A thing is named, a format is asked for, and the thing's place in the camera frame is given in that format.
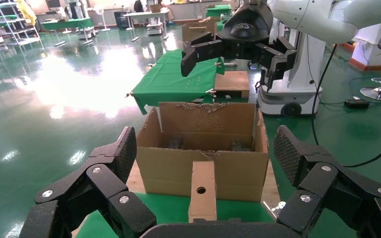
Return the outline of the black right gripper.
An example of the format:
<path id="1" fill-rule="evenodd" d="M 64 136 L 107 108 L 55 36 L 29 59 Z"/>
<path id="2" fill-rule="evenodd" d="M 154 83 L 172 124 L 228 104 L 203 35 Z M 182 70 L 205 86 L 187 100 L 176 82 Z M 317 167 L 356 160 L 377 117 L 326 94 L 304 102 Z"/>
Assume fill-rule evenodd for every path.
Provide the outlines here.
<path id="1" fill-rule="evenodd" d="M 293 68 L 296 48 L 285 37 L 269 44 L 273 14 L 265 1 L 244 3 L 216 33 L 205 32 L 185 41 L 181 74 L 187 77 L 198 62 L 219 57 L 256 61 L 267 69 L 263 83 L 267 92 L 274 80 L 283 79 Z"/>

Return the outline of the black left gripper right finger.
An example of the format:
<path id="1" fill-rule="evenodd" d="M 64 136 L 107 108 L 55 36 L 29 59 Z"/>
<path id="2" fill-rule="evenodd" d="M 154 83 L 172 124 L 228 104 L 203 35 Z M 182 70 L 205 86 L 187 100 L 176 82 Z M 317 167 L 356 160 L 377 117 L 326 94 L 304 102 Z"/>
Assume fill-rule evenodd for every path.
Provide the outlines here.
<path id="1" fill-rule="evenodd" d="M 324 209 L 335 214 L 359 238 L 381 238 L 381 183 L 341 165 L 319 145 L 299 140 L 278 127 L 274 156 L 295 188 L 277 222 L 306 238 Z"/>

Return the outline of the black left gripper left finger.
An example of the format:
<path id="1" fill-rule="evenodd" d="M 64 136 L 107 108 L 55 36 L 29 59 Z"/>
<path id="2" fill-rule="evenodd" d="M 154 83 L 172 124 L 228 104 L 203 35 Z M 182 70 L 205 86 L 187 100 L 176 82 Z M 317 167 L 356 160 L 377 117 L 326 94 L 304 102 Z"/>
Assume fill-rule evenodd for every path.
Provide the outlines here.
<path id="1" fill-rule="evenodd" d="M 98 211 L 120 238 L 138 238 L 156 225 L 153 212 L 127 186 L 137 155 L 133 127 L 116 142 L 96 147 L 71 174 L 40 190 L 20 237 L 69 238 Z"/>

